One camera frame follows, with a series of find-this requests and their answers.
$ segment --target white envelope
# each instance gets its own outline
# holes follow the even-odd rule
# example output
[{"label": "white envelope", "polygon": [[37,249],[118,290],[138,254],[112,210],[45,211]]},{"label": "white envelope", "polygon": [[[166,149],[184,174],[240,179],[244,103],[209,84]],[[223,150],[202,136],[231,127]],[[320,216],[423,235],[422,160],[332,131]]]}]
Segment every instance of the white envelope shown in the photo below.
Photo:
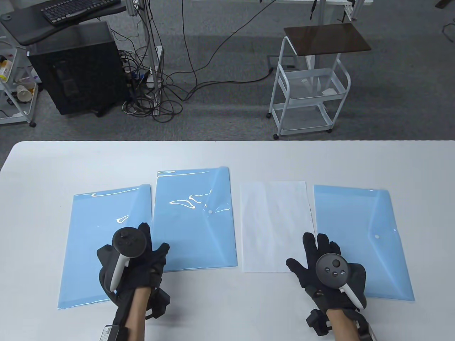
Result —
[{"label": "white envelope", "polygon": [[302,236],[314,233],[306,183],[254,181],[241,192],[243,271],[290,272],[290,257],[306,266]]}]

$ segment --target forearm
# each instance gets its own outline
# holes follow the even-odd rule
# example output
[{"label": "forearm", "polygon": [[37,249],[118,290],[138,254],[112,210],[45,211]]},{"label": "forearm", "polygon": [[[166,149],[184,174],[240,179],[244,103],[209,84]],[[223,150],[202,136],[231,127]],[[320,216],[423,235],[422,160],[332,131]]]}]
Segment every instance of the forearm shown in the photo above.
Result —
[{"label": "forearm", "polygon": [[359,333],[354,321],[346,317],[340,309],[327,310],[336,341],[359,341]]},{"label": "forearm", "polygon": [[125,327],[128,328],[128,341],[144,341],[145,312],[151,292],[151,288],[137,288],[134,292],[130,313],[125,324]]}]

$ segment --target white table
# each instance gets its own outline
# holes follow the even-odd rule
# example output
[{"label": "white table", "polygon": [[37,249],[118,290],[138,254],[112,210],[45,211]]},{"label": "white table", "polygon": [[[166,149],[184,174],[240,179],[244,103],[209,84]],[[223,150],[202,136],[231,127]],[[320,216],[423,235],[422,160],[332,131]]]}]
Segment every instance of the white table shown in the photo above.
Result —
[{"label": "white table", "polygon": [[314,304],[293,274],[241,271],[242,181],[390,191],[416,302],[368,299],[378,340],[452,340],[455,142],[21,142],[0,172],[0,340],[97,341],[111,302],[57,310],[72,197],[152,184],[158,170],[228,166],[239,267],[166,273],[146,340],[311,341]]}]

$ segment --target floor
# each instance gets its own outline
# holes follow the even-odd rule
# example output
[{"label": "floor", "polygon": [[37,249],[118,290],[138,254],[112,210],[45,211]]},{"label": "floor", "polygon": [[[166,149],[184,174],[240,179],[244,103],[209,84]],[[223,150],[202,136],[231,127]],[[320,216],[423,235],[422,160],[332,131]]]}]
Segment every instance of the floor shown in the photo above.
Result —
[{"label": "floor", "polygon": [[[453,139],[455,44],[441,34],[441,28],[455,17],[455,2],[444,10],[435,8],[436,2],[376,0],[364,7],[355,25],[372,51],[342,56],[352,88],[333,132],[290,139]],[[266,4],[185,0],[184,5],[187,41],[198,67],[225,37]],[[266,55],[279,52],[283,27],[312,24],[310,7],[279,2],[270,5],[220,49],[210,66],[198,74],[199,80],[251,80],[266,75]],[[189,70],[180,0],[153,1],[153,12],[166,51],[166,71]],[[125,13],[104,20],[123,35],[136,35],[135,21]],[[137,38],[134,41],[143,43]],[[118,42],[118,46],[131,49],[128,42]],[[329,57],[324,63],[330,63]],[[194,82],[192,75],[175,80],[186,88]],[[93,114],[61,116],[43,91],[36,105],[36,128],[0,126],[0,165],[12,146],[23,140],[270,140],[276,126],[265,114],[272,86],[270,76],[260,83],[204,88],[184,104],[181,114],[165,124],[150,117],[131,117],[119,107],[103,118]]]}]

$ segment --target blue plastic folder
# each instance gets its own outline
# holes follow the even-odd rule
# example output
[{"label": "blue plastic folder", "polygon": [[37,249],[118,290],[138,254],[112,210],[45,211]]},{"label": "blue plastic folder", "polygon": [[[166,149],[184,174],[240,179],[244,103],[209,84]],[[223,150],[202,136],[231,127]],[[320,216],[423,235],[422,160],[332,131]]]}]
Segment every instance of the blue plastic folder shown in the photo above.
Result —
[{"label": "blue plastic folder", "polygon": [[158,172],[152,242],[170,246],[165,271],[236,266],[229,169]]},{"label": "blue plastic folder", "polygon": [[58,308],[107,301],[101,288],[96,250],[110,244],[125,226],[152,225],[150,185],[75,195]]},{"label": "blue plastic folder", "polygon": [[388,191],[314,186],[314,204],[318,233],[365,267],[366,296],[414,301]]}]

